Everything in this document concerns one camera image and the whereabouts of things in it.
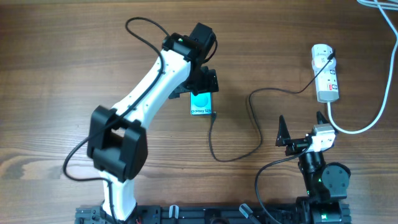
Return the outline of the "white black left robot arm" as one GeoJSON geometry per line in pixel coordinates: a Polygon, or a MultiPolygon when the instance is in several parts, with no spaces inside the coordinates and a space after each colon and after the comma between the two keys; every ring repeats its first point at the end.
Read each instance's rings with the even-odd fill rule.
{"type": "Polygon", "coordinates": [[[147,128],[168,99],[219,90],[216,72],[205,63],[217,43],[212,28],[198,23],[190,35],[167,34],[158,58],[139,84],[112,108],[91,115],[87,155],[104,183],[104,201],[93,223],[129,223],[137,202],[134,179],[147,156],[147,128]]]}

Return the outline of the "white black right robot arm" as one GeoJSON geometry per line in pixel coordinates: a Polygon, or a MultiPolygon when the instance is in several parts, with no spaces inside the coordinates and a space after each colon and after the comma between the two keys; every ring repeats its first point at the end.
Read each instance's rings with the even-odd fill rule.
{"type": "Polygon", "coordinates": [[[295,203],[295,219],[299,223],[351,223],[347,188],[351,171],[339,162],[326,163],[323,153],[334,146],[338,132],[317,112],[317,124],[304,138],[292,139],[285,119],[279,116],[276,146],[285,146],[286,156],[298,158],[303,175],[306,197],[295,203]]]}

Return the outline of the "blue Galaxy smartphone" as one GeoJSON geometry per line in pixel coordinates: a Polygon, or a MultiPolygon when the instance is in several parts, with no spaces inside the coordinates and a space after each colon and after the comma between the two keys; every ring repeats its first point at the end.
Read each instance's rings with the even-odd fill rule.
{"type": "Polygon", "coordinates": [[[192,116],[206,116],[212,112],[211,93],[190,94],[190,114],[192,116]]]}

